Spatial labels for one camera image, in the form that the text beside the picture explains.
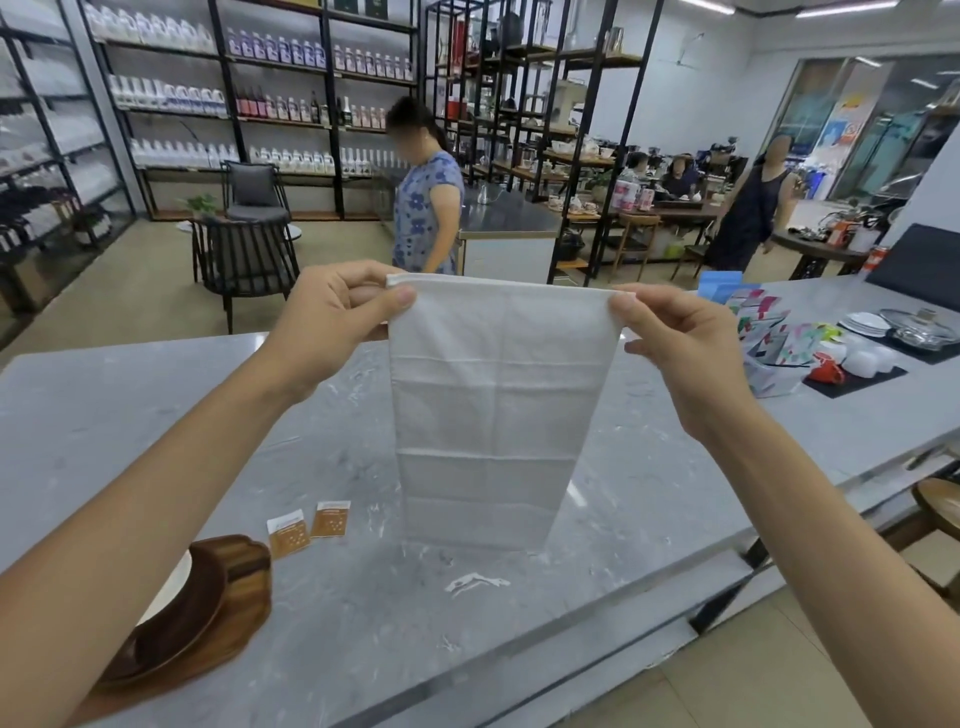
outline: ceiling light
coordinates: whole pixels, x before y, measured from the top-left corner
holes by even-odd
[[[851,3],[850,5],[826,5],[822,8],[810,8],[797,13],[797,17],[821,17],[823,15],[840,15],[845,12],[885,11],[895,8],[900,0],[872,0],[866,3]]]
[[[696,5],[698,8],[708,11],[721,12],[724,15],[733,15],[736,12],[736,8],[721,3],[713,3],[710,0],[680,0],[680,2]]]

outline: woman in blue floral shirt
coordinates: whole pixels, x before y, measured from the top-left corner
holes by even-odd
[[[411,169],[396,189],[394,265],[456,275],[464,181],[430,111],[404,96],[387,113],[387,133]]]

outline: brown wooden plate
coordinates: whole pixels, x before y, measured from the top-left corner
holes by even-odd
[[[190,556],[193,568],[177,599],[133,631],[98,685],[120,685],[163,667],[193,644],[216,617],[227,590],[227,572],[201,546],[191,546]]]

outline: black screen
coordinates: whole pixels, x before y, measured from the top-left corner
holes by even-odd
[[[867,282],[960,311],[960,232],[911,225]]]

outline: display rack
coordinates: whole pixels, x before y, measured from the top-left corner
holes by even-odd
[[[433,81],[433,109],[437,108],[438,89],[443,83],[443,113],[438,113],[437,118],[443,122],[448,137],[455,145],[467,181],[474,183],[477,179],[484,179],[503,182],[508,190],[518,184],[520,188],[526,188],[528,199],[535,203],[546,204],[551,189],[557,189],[559,194],[564,196],[563,208],[560,211],[563,223],[557,238],[558,245],[554,248],[548,282],[553,282],[558,268],[557,252],[560,249],[561,236],[567,226],[574,223],[577,226],[596,227],[589,259],[572,264],[567,261],[561,267],[582,268],[585,274],[584,286],[589,285],[590,280],[599,273],[604,241],[617,219],[617,215],[610,210],[613,188],[626,161],[627,137],[633,124],[636,101],[646,72],[646,59],[650,58],[664,0],[657,0],[653,8],[642,56],[623,53],[619,49],[605,50],[606,39],[613,27],[617,2],[618,0],[605,0],[593,47],[565,48],[564,41],[568,40],[567,28],[576,30],[575,19],[570,18],[571,4],[584,3],[584,0],[564,0],[555,46],[547,44],[544,39],[552,0],[521,0],[518,3],[519,17],[523,22],[525,41],[514,45],[498,43],[494,54],[486,53],[484,38],[487,37],[487,30],[494,22],[498,27],[503,27],[505,13],[514,12],[516,0],[437,0],[426,9],[425,32],[420,41],[425,45],[430,36],[430,23],[433,22],[433,69],[432,73],[427,69],[426,76],[427,80]],[[471,53],[468,49],[469,26],[476,16],[479,16],[481,40],[478,52]],[[463,25],[458,26],[458,21],[461,20]],[[441,26],[444,23],[445,57],[441,53]],[[463,29],[463,38],[457,37],[460,29]],[[535,37],[535,30],[541,30],[540,37]],[[609,68],[636,69],[633,93],[623,121],[620,141],[613,156],[588,157],[584,154],[584,140],[593,119],[603,71]],[[551,120],[549,111],[553,109],[558,81],[561,78],[566,80],[571,71],[589,72],[586,97],[579,126],[560,126]],[[540,81],[543,76],[548,78],[549,83],[541,91]],[[508,79],[509,93],[505,94]],[[459,98],[455,103],[456,110],[462,112],[462,103],[468,101],[469,119],[463,118],[462,113],[457,113],[455,118],[450,117],[450,94],[455,85],[460,86]],[[506,100],[515,98],[518,85],[519,103],[515,108],[504,108]],[[492,114],[487,117],[480,113],[484,88],[492,90]],[[461,143],[464,131],[469,133],[466,152]],[[573,151],[568,154],[553,151],[553,139],[571,141],[574,144]],[[507,151],[505,157],[498,157],[498,147]],[[533,150],[534,163],[530,166],[521,166],[524,149]],[[482,157],[487,158],[485,164],[480,163]],[[569,171],[558,174],[545,170],[544,162],[548,160],[569,165]],[[570,211],[570,200],[577,192],[581,173],[591,168],[612,170],[603,206],[592,214],[573,213]]]
[[[42,153],[30,153],[33,161],[17,164],[0,174],[3,192],[13,193],[20,202],[31,196],[36,198],[35,207],[15,217],[5,210],[4,220],[0,222],[0,294],[13,316],[12,324],[0,331],[0,348],[135,220],[130,191],[123,184],[116,154],[108,143],[103,116],[93,103],[90,81],[77,54],[60,0],[49,8],[51,11],[56,8],[60,36],[24,30],[22,24],[29,20],[27,15],[8,17],[0,12],[0,37],[22,89],[20,96],[0,99],[0,115],[21,114],[24,107],[29,106],[45,140]],[[27,63],[34,60],[40,49],[57,49],[65,60],[72,60],[83,81],[84,92],[37,90]],[[80,103],[89,104],[92,113],[84,116],[96,121],[100,138],[63,149],[62,138],[58,139],[55,134],[49,113],[60,105]],[[103,161],[104,153],[111,165],[113,183],[101,184],[105,189],[79,189],[78,180],[73,176],[76,168],[71,165],[92,155],[99,155]],[[24,265],[34,269],[29,285],[22,275]]]
[[[291,63],[281,63],[275,61],[265,61],[256,58],[237,56],[231,54],[228,49],[228,41],[225,34],[224,22],[219,2],[238,2],[247,5],[270,8],[278,12],[297,13],[299,15],[310,16],[318,24],[321,43],[326,55],[326,68],[317,68],[306,65],[293,65]],[[327,6],[326,0],[321,0],[322,4],[310,5],[307,2],[298,2],[297,0],[207,0],[207,9],[209,12],[210,23],[212,25],[212,35],[216,44],[216,53],[207,53],[192,50],[179,50],[165,47],[145,46],[132,42],[118,42],[115,40],[100,40],[90,34],[90,27],[87,18],[84,18],[84,24],[87,32],[91,35],[93,41],[94,53],[101,74],[104,77],[104,84],[109,88],[108,77],[115,71],[115,61],[111,57],[111,49],[122,48],[127,51],[137,50],[144,53],[184,56],[192,59],[203,59],[219,64],[220,76],[223,82],[224,95],[227,101],[227,115],[223,117],[208,116],[205,114],[195,114],[190,112],[181,112],[167,109],[119,109],[114,105],[114,111],[117,115],[119,126],[127,146],[128,153],[131,152],[131,140],[133,137],[133,126],[130,116],[134,114],[166,114],[179,117],[193,117],[203,119],[215,119],[225,124],[230,124],[232,130],[233,143],[236,146],[238,156],[241,161],[250,161],[249,148],[244,142],[244,125],[272,125],[275,127],[287,127],[291,129],[313,130],[317,134],[328,134],[329,151],[333,157],[335,173],[329,174],[311,174],[306,172],[281,172],[280,177],[285,186],[324,186],[332,187],[334,194],[334,210],[311,210],[292,212],[294,220],[375,220],[376,215],[373,211],[367,212],[348,212],[344,204],[345,187],[353,182],[369,180],[372,175],[347,174],[344,171],[341,160],[341,146],[343,133],[385,133],[383,130],[370,127],[361,127],[358,125],[345,126],[337,118],[337,99],[338,82],[360,81],[370,84],[398,86],[408,89],[411,95],[417,94],[418,83],[416,81],[406,81],[404,79],[384,78],[366,74],[355,73],[347,70],[339,70],[334,67],[333,46],[337,41],[336,34],[330,30],[331,21],[347,23],[356,26],[374,28],[381,31],[390,31],[404,34],[409,37],[409,58],[411,63],[418,56],[417,44],[417,20],[420,17],[420,0],[410,0],[410,12],[408,22],[396,22],[394,20],[384,20],[377,17],[354,14],[351,12],[342,12],[334,10]],[[149,3],[146,8],[141,8],[143,12],[151,12]],[[242,115],[239,112],[237,103],[237,85],[234,77],[236,66],[255,66],[271,70],[279,70],[292,74],[300,74],[316,79],[318,84],[311,86],[311,92],[315,92],[319,98],[325,100],[328,108],[329,124],[304,123],[292,120],[266,119],[262,117],[251,117]],[[153,220],[179,220],[184,217],[184,210],[159,209],[156,205],[156,198],[152,189],[153,182],[198,182],[206,183],[215,181],[214,175],[219,175],[220,171],[216,169],[197,169],[197,168],[177,168],[177,167],[148,167],[137,168],[136,176],[140,190],[144,199],[147,201],[147,207],[151,219]]]

